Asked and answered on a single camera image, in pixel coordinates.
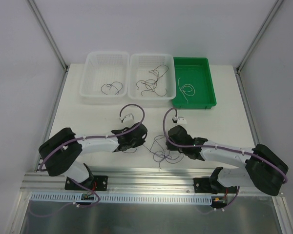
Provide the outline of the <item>left aluminium frame post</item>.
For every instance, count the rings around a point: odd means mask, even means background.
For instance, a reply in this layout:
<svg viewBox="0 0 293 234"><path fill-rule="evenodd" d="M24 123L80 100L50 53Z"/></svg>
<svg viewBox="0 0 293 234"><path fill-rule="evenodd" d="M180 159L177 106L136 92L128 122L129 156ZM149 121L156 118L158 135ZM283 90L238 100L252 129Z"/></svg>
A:
<svg viewBox="0 0 293 234"><path fill-rule="evenodd" d="M62 69L66 72L68 69L68 65L64 61L64 58L63 58L63 56L62 56L62 54L61 54L61 52L55 42L36 2L34 0L26 0L26 3L28 4L29 8L31 9L31 11L32 11L39 27L41 28L51 50L53 51L57 61L59 62Z"/></svg>

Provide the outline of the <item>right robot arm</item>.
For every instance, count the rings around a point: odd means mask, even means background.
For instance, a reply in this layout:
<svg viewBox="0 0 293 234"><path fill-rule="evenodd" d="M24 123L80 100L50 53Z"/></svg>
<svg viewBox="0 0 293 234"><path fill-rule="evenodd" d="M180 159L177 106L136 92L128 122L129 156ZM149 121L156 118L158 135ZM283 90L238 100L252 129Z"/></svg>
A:
<svg viewBox="0 0 293 234"><path fill-rule="evenodd" d="M167 133L167 148L190 159L215 161L232 168L217 167L209 178L199 182L199 188L211 194L231 187L256 187L261 192L276 196L286 183L289 167L266 145L254 148L236 148L217 144L202 137L191 137L180 125Z"/></svg>

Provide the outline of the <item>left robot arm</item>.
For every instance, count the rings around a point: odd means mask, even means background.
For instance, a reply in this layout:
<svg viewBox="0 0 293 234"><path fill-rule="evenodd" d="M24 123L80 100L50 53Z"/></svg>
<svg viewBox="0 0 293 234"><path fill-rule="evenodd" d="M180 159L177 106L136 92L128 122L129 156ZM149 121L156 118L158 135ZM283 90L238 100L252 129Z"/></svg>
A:
<svg viewBox="0 0 293 234"><path fill-rule="evenodd" d="M39 147L41 167L46 167L49 176L64 175L70 182L68 190L94 191L99 187L97 177L77 158L89 153L125 152L142 146L146 137L147 128L141 123L113 130L107 136L76 137L71 128L66 127Z"/></svg>

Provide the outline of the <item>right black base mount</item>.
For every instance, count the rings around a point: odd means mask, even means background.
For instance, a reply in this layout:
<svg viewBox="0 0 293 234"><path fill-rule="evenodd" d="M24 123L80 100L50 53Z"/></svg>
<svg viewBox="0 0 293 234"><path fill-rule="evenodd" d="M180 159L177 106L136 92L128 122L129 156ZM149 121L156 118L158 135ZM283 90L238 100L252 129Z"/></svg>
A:
<svg viewBox="0 0 293 234"><path fill-rule="evenodd" d="M196 177L193 178L193 187L195 193L210 193L212 194L213 188L210 185L209 178L207 177Z"/></svg>

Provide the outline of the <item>green plastic tray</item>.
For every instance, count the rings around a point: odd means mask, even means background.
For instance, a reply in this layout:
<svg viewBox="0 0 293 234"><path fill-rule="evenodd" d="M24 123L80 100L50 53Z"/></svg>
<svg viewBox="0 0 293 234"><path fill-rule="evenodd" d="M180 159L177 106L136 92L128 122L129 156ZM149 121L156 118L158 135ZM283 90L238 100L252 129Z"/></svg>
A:
<svg viewBox="0 0 293 234"><path fill-rule="evenodd" d="M216 106L207 58L175 57L174 66L176 97L172 100L173 107L209 110Z"/></svg>

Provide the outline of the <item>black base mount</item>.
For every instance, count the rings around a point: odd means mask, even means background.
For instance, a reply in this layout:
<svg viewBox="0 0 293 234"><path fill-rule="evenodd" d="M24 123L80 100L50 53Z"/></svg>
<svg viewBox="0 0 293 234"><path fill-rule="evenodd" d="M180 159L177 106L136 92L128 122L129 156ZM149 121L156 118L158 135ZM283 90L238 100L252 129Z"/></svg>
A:
<svg viewBox="0 0 293 234"><path fill-rule="evenodd" d="M81 186L93 191L106 191L108 185L108 176L94 175L80 184L76 184L71 178L67 177L64 189L67 191L85 191Z"/></svg>
<svg viewBox="0 0 293 234"><path fill-rule="evenodd" d="M193 187L195 193L210 193L212 194L213 188L210 185L209 178L207 177L196 177L193 178Z"/></svg>

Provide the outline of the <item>middle white mesh basket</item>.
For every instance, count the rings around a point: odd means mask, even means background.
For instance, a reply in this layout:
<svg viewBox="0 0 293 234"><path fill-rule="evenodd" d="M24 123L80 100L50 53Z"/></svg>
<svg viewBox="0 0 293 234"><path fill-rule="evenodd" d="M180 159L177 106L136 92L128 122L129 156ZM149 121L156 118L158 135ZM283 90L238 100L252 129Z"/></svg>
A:
<svg viewBox="0 0 293 234"><path fill-rule="evenodd" d="M169 54L130 56L127 94L144 107L162 107L176 97L174 59Z"/></svg>

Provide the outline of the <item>aluminium frame post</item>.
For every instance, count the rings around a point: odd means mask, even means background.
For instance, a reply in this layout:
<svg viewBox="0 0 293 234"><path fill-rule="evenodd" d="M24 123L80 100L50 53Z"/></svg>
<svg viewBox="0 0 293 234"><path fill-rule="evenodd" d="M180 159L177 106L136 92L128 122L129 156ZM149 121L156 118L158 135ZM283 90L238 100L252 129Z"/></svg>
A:
<svg viewBox="0 0 293 234"><path fill-rule="evenodd" d="M66 72L68 69L68 65L64 61L64 58L63 58L63 56L62 56L62 54L61 54L61 52L55 42L36 2L34 0L26 0L26 3L28 4L29 8L31 9L31 11L32 11L39 27L41 28L51 50L53 51L57 61L59 62L62 69Z"/></svg>
<svg viewBox="0 0 293 234"><path fill-rule="evenodd" d="M269 10L267 16L265 17L263 23L261 24L259 30L257 31L255 37L253 38L251 44L249 45L248 49L246 50L242 60L238 64L236 70L237 73L240 74L248 60L250 59L252 53L256 49L257 45L261 41L262 37L264 36L265 32L269 28L270 24L280 11L282 5L284 4L285 0L276 0L272 5L271 9Z"/></svg>

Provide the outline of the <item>white mesh basket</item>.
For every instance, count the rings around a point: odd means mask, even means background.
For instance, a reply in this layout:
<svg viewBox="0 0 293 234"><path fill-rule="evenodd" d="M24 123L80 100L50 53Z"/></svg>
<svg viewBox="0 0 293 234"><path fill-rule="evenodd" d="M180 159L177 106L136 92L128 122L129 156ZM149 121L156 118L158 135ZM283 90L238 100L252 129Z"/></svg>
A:
<svg viewBox="0 0 293 234"><path fill-rule="evenodd" d="M169 54L130 56L127 94L144 107L162 107L176 97L174 59Z"/></svg>
<svg viewBox="0 0 293 234"><path fill-rule="evenodd" d="M84 64L79 94L89 104L117 104L126 97L128 73L127 52L91 52Z"/></svg>

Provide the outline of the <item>right aluminium frame post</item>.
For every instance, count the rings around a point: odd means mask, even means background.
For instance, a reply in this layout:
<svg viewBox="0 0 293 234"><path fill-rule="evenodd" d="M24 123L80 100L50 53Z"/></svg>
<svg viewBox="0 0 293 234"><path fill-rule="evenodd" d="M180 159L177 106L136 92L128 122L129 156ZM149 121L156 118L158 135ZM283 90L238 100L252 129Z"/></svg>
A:
<svg viewBox="0 0 293 234"><path fill-rule="evenodd" d="M242 60L238 64L236 70L237 73L240 74L248 60L250 59L252 53L256 49L257 45L261 41L262 37L264 36L265 32L269 28L270 24L280 11L282 5L284 4L285 0L276 0L272 5L271 9L269 10L267 16L265 17L263 23L261 24L259 30L257 31L255 37L253 38L251 44L249 45L248 49L246 50Z"/></svg>

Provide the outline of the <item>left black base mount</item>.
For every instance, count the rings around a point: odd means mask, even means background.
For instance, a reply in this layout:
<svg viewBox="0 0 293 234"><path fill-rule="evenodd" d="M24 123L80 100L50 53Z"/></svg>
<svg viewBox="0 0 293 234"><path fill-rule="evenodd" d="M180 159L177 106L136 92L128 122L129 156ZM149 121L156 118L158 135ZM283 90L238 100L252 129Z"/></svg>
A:
<svg viewBox="0 0 293 234"><path fill-rule="evenodd" d="M108 185L108 176L94 175L80 184L76 184L71 178L67 177L64 189L67 191L85 191L81 186L93 191L106 191Z"/></svg>

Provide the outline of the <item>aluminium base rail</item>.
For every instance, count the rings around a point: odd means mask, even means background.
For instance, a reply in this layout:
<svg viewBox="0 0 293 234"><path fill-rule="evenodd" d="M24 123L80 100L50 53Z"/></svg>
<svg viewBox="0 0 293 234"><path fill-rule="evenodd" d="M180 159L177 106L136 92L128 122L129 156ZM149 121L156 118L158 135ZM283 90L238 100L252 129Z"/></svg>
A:
<svg viewBox="0 0 293 234"><path fill-rule="evenodd" d="M91 167L94 175L108 176L107 192L116 194L193 195L195 177L208 177L212 169L148 169ZM65 192L66 178L47 172L26 173L21 191Z"/></svg>

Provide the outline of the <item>left white mesh basket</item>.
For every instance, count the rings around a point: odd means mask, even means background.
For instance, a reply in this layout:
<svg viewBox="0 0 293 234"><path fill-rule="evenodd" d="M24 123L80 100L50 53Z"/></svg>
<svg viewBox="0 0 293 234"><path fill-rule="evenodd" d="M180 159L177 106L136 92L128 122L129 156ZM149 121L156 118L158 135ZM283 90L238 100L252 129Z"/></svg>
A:
<svg viewBox="0 0 293 234"><path fill-rule="evenodd" d="M84 64L79 94L89 104L117 104L126 97L128 73L127 52L91 52Z"/></svg>

